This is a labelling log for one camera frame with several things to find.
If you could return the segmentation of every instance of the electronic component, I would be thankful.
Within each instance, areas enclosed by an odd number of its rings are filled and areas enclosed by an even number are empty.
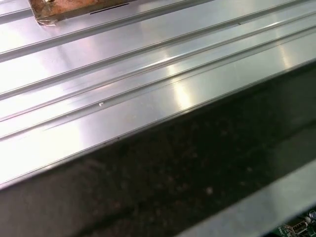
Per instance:
[[[273,231],[280,237],[316,237],[316,211],[309,210]]]

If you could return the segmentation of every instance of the ribbed metal surface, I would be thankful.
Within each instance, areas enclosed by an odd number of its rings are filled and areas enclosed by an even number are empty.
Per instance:
[[[2,187],[316,56],[314,0],[138,0],[55,27],[1,4]]]

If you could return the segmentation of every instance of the metal groove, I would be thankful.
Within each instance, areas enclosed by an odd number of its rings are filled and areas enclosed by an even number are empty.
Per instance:
[[[44,86],[47,86],[47,85],[50,85],[50,84],[53,84],[53,83],[56,83],[56,82],[67,80],[67,79],[69,79],[71,77],[76,77],[76,76],[81,75],[83,73],[89,73],[91,71],[98,70],[101,67],[108,66],[110,64],[117,63],[117,62],[119,62],[121,60],[125,60],[125,59],[131,58],[133,56],[137,56],[137,55],[140,55],[140,54],[143,54],[143,53],[155,50],[155,49],[159,49],[159,48],[164,47],[164,46],[168,46],[168,45],[171,45],[171,44],[174,44],[174,43],[184,42],[186,40],[190,40],[190,39],[193,39],[193,38],[196,38],[196,37],[200,37],[200,36],[203,36],[205,34],[212,33],[212,32],[214,32],[216,30],[220,30],[220,29],[223,29],[225,27],[229,27],[229,26],[235,25],[235,24],[237,24],[240,21],[247,21],[247,20],[250,20],[250,19],[254,19],[254,18],[263,16],[263,15],[275,12],[277,10],[285,9],[287,7],[296,5],[296,4],[298,4],[299,2],[302,2],[302,1],[309,1],[309,0],[293,0],[291,2],[283,3],[281,5],[265,9],[263,11],[251,13],[251,14],[243,16],[243,17],[235,18],[235,19],[232,19],[232,20],[227,21],[227,22],[223,22],[223,23],[219,23],[219,24],[216,24],[216,25],[212,25],[212,26],[209,26],[209,27],[197,30],[197,31],[193,31],[193,32],[190,32],[190,33],[187,33],[187,34],[183,34],[183,35],[180,35],[180,36],[177,36],[177,37],[174,37],[174,38],[170,38],[170,39],[158,42],[158,43],[154,43],[154,44],[151,44],[151,45],[148,45],[148,46],[145,46],[145,47],[142,47],[142,48],[139,48],[139,49],[136,49],[136,50],[133,50],[133,51],[121,54],[121,55],[117,55],[117,56],[114,56],[114,57],[111,57],[111,58],[100,60],[98,62],[91,63],[91,64],[88,64],[88,65],[82,66],[80,68],[69,70],[67,72],[64,72],[64,73],[61,73],[61,74],[58,74],[58,75],[55,75],[55,76],[52,76],[52,77],[48,77],[48,78],[45,78],[45,79],[42,79],[42,80],[38,80],[38,81],[30,83],[28,85],[25,85],[25,86],[22,86],[22,87],[15,88],[13,90],[8,90],[8,91],[0,93],[0,100],[6,99],[8,97],[11,97],[11,96],[14,96],[14,95],[17,95],[17,94],[29,92],[31,90],[38,89],[38,88],[41,88],[41,87],[44,87]]]
[[[0,53],[0,63],[213,0],[184,0]]]
[[[275,27],[279,27],[279,26],[282,26],[282,25],[285,25],[285,24],[288,24],[288,23],[291,23],[293,21],[296,21],[296,20],[299,20],[299,19],[303,19],[303,18],[306,18],[306,17],[309,17],[309,16],[312,16],[316,14],[316,11],[312,11],[312,12],[308,12],[308,13],[305,13],[303,15],[299,15],[299,16],[295,16],[293,18],[290,18],[290,19],[287,19],[287,20],[284,20],[284,21],[280,21],[280,22],[277,22],[276,24],[271,24],[271,25],[268,25],[266,27],[263,27],[263,28],[259,28],[255,31],[252,31],[250,33],[247,33],[247,34],[244,34],[244,35],[241,35],[241,36],[237,36],[237,37],[233,37],[231,39],[228,39],[228,40],[224,40],[224,41],[221,41],[221,42],[217,42],[215,44],[211,44],[210,46],[206,46],[206,47],[202,47],[202,48],[198,48],[196,50],[192,50],[192,51],[189,51],[183,55],[178,55],[178,56],[175,56],[175,57],[172,57],[171,59],[167,60],[167,61],[163,61],[163,62],[160,62],[160,63],[157,63],[157,64],[154,64],[152,66],[148,66],[148,67],[144,67],[144,68],[141,68],[139,70],[136,70],[136,71],[132,71],[132,72],[129,72],[129,73],[126,73],[120,77],[117,77],[117,78],[113,78],[113,79],[110,79],[110,80],[107,80],[105,82],[102,82],[102,83],[98,83],[96,85],[93,85],[93,86],[90,86],[90,87],[87,87],[85,89],[82,89],[82,90],[79,90],[79,91],[76,91],[76,92],[73,92],[73,93],[70,93],[66,96],[63,96],[63,97],[59,97],[55,100],[51,100],[49,102],[46,102],[46,103],[43,103],[43,104],[39,104],[37,106],[34,106],[34,107],[31,107],[27,110],[23,110],[23,111],[20,111],[19,113],[14,113],[14,114],[11,114],[9,116],[5,116],[5,117],[2,117],[0,118],[0,122],[1,121],[5,121],[7,119],[10,119],[10,118],[13,118],[13,117],[16,117],[16,116],[20,116],[22,114],[25,114],[25,113],[28,113],[28,112],[31,112],[33,110],[37,110],[37,109],[40,109],[42,107],[45,107],[45,106],[49,106],[51,104],[54,104],[54,103],[57,103],[59,101],[62,101],[62,100],[65,100],[65,99],[69,99],[71,97],[74,97],[74,96],[77,96],[77,95],[80,95],[80,94],[83,94],[83,93],[86,93],[88,91],[91,91],[91,90],[94,90],[94,89],[97,89],[99,87],[102,87],[102,86],[106,86],[108,84],[111,84],[111,83],[114,83],[114,82],[117,82],[119,80],[123,80],[123,79],[126,79],[128,77],[132,77],[132,76],[135,76],[137,74],[141,74],[141,73],[144,73],[144,72],[147,72],[147,71],[150,71],[150,70],[153,70],[153,69],[156,69],[156,68],[159,68],[159,67],[162,67],[162,66],[166,66],[170,63],[173,63],[173,62],[176,62],[178,60],[181,60],[181,59],[184,59],[184,58],[187,58],[187,57],[190,57],[190,56],[193,56],[193,55],[196,55],[198,53],[201,53],[203,51],[207,51],[207,50],[211,50],[213,48],[216,48],[216,47],[220,47],[220,46],[223,46],[225,44],[229,44],[231,42],[234,42],[234,41],[237,41],[237,40],[241,40],[241,39],[244,39],[246,37],[250,37],[250,36],[253,36],[255,34],[258,34],[258,33],[261,33],[261,32],[264,32],[264,31],[268,31],[270,29],[273,29]]]
[[[134,98],[134,97],[135,97],[135,96],[128,96],[128,95],[130,95],[130,94],[135,94],[135,93],[137,93],[138,96],[139,96],[139,95],[142,95],[142,93],[140,92],[141,90],[143,90],[144,88],[147,88],[147,87],[149,87],[149,86],[152,86],[152,85],[154,85],[154,84],[162,83],[163,81],[169,80],[169,79],[171,79],[171,78],[178,77],[178,76],[183,75],[183,74],[185,74],[185,73],[189,73],[189,72],[191,72],[191,71],[198,70],[198,69],[200,69],[200,68],[210,66],[211,64],[215,64],[215,63],[218,63],[218,62],[220,62],[220,61],[227,60],[227,59],[229,59],[229,58],[231,58],[231,57],[234,57],[234,56],[246,54],[247,52],[258,53],[258,52],[260,52],[260,48],[262,48],[262,47],[265,47],[265,46],[274,44],[274,43],[276,43],[276,42],[278,42],[278,41],[281,41],[281,40],[285,40],[285,39],[287,39],[287,38],[289,38],[289,37],[294,37],[294,38],[290,39],[290,40],[293,40],[293,39],[295,39],[295,36],[300,35],[300,34],[302,34],[302,33],[304,33],[304,32],[308,32],[308,31],[313,30],[313,29],[315,29],[315,28],[316,28],[316,25],[303,28],[303,29],[301,29],[301,30],[299,30],[299,31],[296,31],[296,32],[293,32],[293,33],[284,35],[284,36],[279,37],[279,38],[275,38],[275,39],[270,40],[270,41],[265,42],[265,43],[258,44],[258,45],[254,46],[254,47],[247,48],[247,49],[242,50],[242,51],[240,51],[240,52],[227,55],[227,56],[225,56],[225,57],[222,57],[222,58],[213,60],[213,61],[211,61],[211,62],[207,62],[207,63],[205,63],[205,64],[201,64],[201,65],[199,65],[199,66],[196,66],[196,67],[193,67],[193,68],[189,68],[189,69],[187,69],[187,70],[184,70],[184,71],[181,71],[181,72],[179,72],[179,73],[173,74],[173,75],[171,75],[171,76],[169,76],[169,77],[165,77],[165,78],[159,79],[159,80],[157,80],[157,81],[153,81],[153,82],[151,82],[151,83],[149,83],[149,84],[145,84],[145,85],[139,86],[139,87],[137,87],[137,88],[134,88],[134,89],[125,91],[125,92],[123,92],[123,93],[120,93],[120,94],[117,94],[117,95],[115,95],[115,96],[109,97],[109,98],[107,98],[107,99],[105,99],[105,100],[100,100],[100,101],[97,101],[97,102],[95,102],[95,103],[92,103],[92,104],[89,104],[89,105],[80,107],[80,108],[78,108],[78,109],[75,109],[75,110],[73,110],[73,111],[64,113],[64,114],[59,115],[59,116],[57,116],[57,117],[54,117],[54,118],[51,118],[51,119],[42,121],[42,122],[40,122],[40,123],[34,124],[33,126],[30,126],[30,127],[27,127],[27,128],[24,128],[24,129],[21,129],[21,130],[12,132],[12,133],[7,134],[7,135],[5,135],[5,136],[1,136],[1,137],[0,137],[0,141],[5,140],[5,139],[8,139],[8,138],[11,138],[11,137],[13,137],[13,136],[16,136],[16,135],[19,135],[19,134],[22,134],[22,133],[25,133],[25,132],[30,131],[30,130],[33,130],[33,129],[35,129],[35,128],[38,128],[38,127],[47,125],[47,124],[52,123],[52,122],[54,122],[54,121],[60,120],[60,119],[62,119],[62,118],[72,117],[73,115],[78,114],[78,113],[83,112],[83,111],[88,111],[88,110],[91,110],[91,109],[96,108],[96,110],[93,110],[93,111],[84,113],[83,115],[81,115],[81,116],[79,116],[79,117],[76,117],[76,118],[73,118],[73,119],[69,119],[68,121],[72,121],[72,120],[74,120],[74,119],[81,118],[81,117],[86,116],[86,115],[88,115],[88,114],[91,114],[91,113],[94,113],[94,112],[97,112],[97,111],[100,111],[100,110],[107,109],[107,108],[109,108],[109,107],[111,107],[111,106],[114,106],[114,105],[116,105],[116,104],[118,104],[118,103],[122,103],[122,102],[124,102],[124,101],[126,101],[126,100],[128,100],[128,99],[131,99],[131,98]],[[109,103],[109,102],[112,101],[112,100],[116,100],[117,98],[122,98],[122,97],[124,97],[124,98],[121,99],[118,103],[111,104],[111,105],[109,105],[109,106],[104,105],[104,103]]]
[[[9,23],[12,21],[17,21],[23,18],[27,18],[32,16],[32,11],[30,8],[25,8],[25,9],[21,9],[18,11],[14,11],[14,12],[10,12],[10,13],[6,13],[3,15],[0,15],[0,25],[1,24],[5,24],[5,23]]]

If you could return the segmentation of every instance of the dust speck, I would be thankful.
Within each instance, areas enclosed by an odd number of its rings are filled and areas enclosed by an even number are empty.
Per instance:
[[[208,188],[206,189],[206,194],[207,194],[207,195],[212,195],[212,194],[213,194],[213,188],[212,188],[212,187],[208,187]]]

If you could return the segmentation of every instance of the metal sheet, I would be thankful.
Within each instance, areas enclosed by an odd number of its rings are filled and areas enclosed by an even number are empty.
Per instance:
[[[0,19],[1,17],[18,11],[30,10],[29,3],[25,0],[1,0],[0,1]]]
[[[125,92],[124,90],[127,91],[130,89],[137,88],[138,86],[146,83],[140,83],[139,80],[137,80],[139,82],[135,82],[135,80],[132,79],[122,79],[128,78],[139,73],[143,73],[149,69],[157,68],[167,63],[172,63],[176,60],[186,58],[199,52],[210,50],[212,48],[216,48],[219,46],[221,46],[221,48],[218,48],[216,51],[221,51],[222,49],[227,48],[227,45],[225,46],[225,44],[227,43],[237,41],[242,38],[249,37],[251,35],[255,35],[259,32],[267,31],[271,28],[281,26],[291,21],[295,21],[299,18],[304,18],[308,15],[315,13],[315,8],[316,2],[309,2],[294,9],[291,8],[278,13],[269,14],[264,18],[249,22],[242,26],[232,27],[225,31],[211,33],[198,39],[194,39],[177,45],[166,46],[164,48],[160,48],[148,53],[134,56],[123,61],[119,61],[118,63],[114,63],[111,66],[107,67],[106,69],[99,70],[97,72],[80,77],[80,79],[76,77],[72,80],[55,86],[51,86],[46,89],[32,90],[31,92],[26,92],[18,96],[10,97],[8,99],[0,101],[0,108],[6,108],[5,110],[0,111],[0,121],[30,111],[32,110],[32,108],[40,108],[41,106],[47,106],[48,104],[56,103],[58,100],[60,100],[60,97],[62,97],[63,100],[65,100],[66,98],[73,97],[76,94],[82,94],[94,88],[101,87],[102,85],[107,85],[115,81],[117,81],[117,84],[126,86],[121,88],[121,93]],[[295,32],[296,29],[299,29],[298,24],[299,23],[295,23],[296,28],[292,26],[284,27],[290,28],[290,31]],[[281,35],[276,34],[276,32],[279,32],[280,29],[283,28],[274,29],[272,32],[268,34],[270,34],[274,39],[277,37],[281,37]],[[214,51],[212,51],[212,56],[214,56],[212,60],[227,55],[228,52],[226,52],[225,50],[223,50],[223,54],[221,56],[219,56],[218,53],[214,54]]]
[[[22,52],[24,55],[36,52],[205,1],[138,0],[106,12],[68,19],[60,22],[58,27],[40,27],[34,17],[12,21],[0,25],[0,32],[5,32],[1,36],[4,43],[0,46],[0,61],[20,56]]]
[[[127,53],[135,54],[138,50],[144,51],[144,48],[150,50],[153,46],[164,46],[175,38],[185,37],[191,33],[196,35],[198,31],[205,28],[289,2],[288,0],[258,0],[256,5],[245,9],[241,6],[248,4],[249,0],[228,1],[201,4],[2,62],[0,71],[9,78],[5,80],[5,83],[0,84],[0,96],[31,83],[42,84],[43,80],[61,80],[70,75],[74,76],[78,70],[82,73],[106,66],[109,64],[108,60],[114,60],[114,57],[120,56],[122,59],[122,55],[127,57]],[[225,14],[218,9],[225,9]],[[1,44],[4,45],[3,47],[12,42],[11,38],[6,39],[6,37],[8,37],[7,34],[5,34],[4,43]],[[19,70],[15,70],[14,65],[19,65]]]
[[[44,171],[58,162],[75,157],[78,152],[313,60],[316,54],[316,33],[308,33],[196,76],[174,83],[171,79],[170,85],[81,119],[19,141],[1,142],[0,150],[6,154],[5,159],[0,160],[2,187],[9,185],[10,180],[15,182],[23,174]]]
[[[124,7],[0,25],[0,187],[316,56],[314,0]]]
[[[64,99],[61,102],[52,104],[51,106],[45,106],[43,108],[30,111],[29,113],[13,117],[12,119],[4,120],[0,124],[0,140],[12,137],[12,135],[15,135],[14,139],[19,139],[21,136],[17,136],[17,132],[25,132],[35,126],[37,128],[32,129],[31,133],[48,129],[52,126],[56,126],[58,123],[61,123],[55,122],[57,118],[60,119],[60,117],[67,117],[73,113],[78,113],[79,111],[81,112],[80,116],[82,116],[82,113],[89,113],[89,110],[86,111],[88,107],[101,102],[103,103],[103,106],[106,106],[108,99],[116,95],[122,95],[126,92],[130,93],[131,90],[136,90],[146,85],[152,85],[154,82],[166,80],[192,68],[214,63],[218,59],[223,59],[236,53],[243,52],[251,47],[256,47],[267,42],[278,40],[284,36],[288,36],[314,26],[316,26],[316,14],[302,20],[297,20],[292,24],[286,24],[270,31],[265,31],[252,37],[237,40],[230,44],[225,44],[222,47],[216,47],[213,50],[208,50],[192,57],[185,58],[180,62],[171,63],[167,67],[150,70],[149,72],[144,72],[141,75],[137,74],[133,77],[127,78],[127,80],[112,82],[111,86],[99,86],[97,90],[91,90],[86,93],[73,96],[70,99]],[[204,40],[206,41],[203,41],[203,43],[209,42],[207,37],[205,37]],[[192,44],[198,46],[203,45],[194,41]],[[183,47],[180,52],[184,52],[185,48],[187,51],[190,49],[188,47]],[[15,106],[13,103],[10,105],[7,104],[6,107],[14,108]]]

